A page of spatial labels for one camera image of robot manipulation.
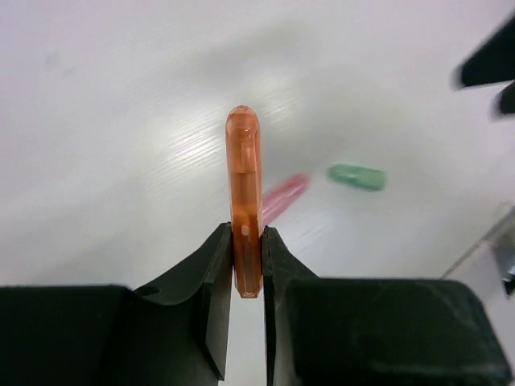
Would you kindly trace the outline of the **pastel pink correction tape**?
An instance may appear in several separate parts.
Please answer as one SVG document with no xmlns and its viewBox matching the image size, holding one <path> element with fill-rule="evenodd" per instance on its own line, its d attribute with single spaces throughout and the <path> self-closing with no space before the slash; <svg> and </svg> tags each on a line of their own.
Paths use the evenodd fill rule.
<svg viewBox="0 0 515 386">
<path fill-rule="evenodd" d="M 269 226 L 309 187 L 307 175 L 294 175 L 266 194 L 263 200 L 263 224 Z"/>
</svg>

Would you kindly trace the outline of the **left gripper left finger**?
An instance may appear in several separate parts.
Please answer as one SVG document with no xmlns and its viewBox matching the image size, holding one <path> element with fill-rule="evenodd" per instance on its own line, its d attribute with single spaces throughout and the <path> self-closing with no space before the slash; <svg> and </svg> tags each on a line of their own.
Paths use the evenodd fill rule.
<svg viewBox="0 0 515 386">
<path fill-rule="evenodd" d="M 216 385 L 225 377 L 229 224 L 137 288 L 1 290 L 4 385 Z"/>
</svg>

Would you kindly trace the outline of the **pastel green correction tape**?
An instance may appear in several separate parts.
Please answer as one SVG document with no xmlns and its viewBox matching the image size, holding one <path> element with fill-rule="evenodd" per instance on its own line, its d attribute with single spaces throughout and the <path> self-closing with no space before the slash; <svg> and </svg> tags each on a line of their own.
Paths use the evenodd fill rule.
<svg viewBox="0 0 515 386">
<path fill-rule="evenodd" d="M 367 191 L 382 191 L 386 186 L 386 173 L 368 167 L 336 164 L 328 169 L 328 177 L 337 182 Z"/>
</svg>

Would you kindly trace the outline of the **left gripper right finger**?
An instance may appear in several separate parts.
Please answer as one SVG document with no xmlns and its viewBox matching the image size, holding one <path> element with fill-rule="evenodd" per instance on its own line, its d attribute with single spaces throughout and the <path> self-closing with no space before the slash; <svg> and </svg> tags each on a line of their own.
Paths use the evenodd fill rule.
<svg viewBox="0 0 515 386">
<path fill-rule="evenodd" d="M 262 235 L 269 385 L 508 385 L 481 300 L 440 279 L 318 277 Z"/>
</svg>

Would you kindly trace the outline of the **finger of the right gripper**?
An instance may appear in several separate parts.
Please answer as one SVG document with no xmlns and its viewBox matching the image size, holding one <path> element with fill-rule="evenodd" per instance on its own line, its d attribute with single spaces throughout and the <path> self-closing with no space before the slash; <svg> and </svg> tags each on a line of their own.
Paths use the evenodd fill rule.
<svg viewBox="0 0 515 386">
<path fill-rule="evenodd" d="M 459 88 L 514 81 L 514 16 L 456 69 Z"/>
<path fill-rule="evenodd" d="M 492 108 L 492 116 L 496 119 L 515 115 L 515 82 L 506 86 L 497 96 Z"/>
</svg>

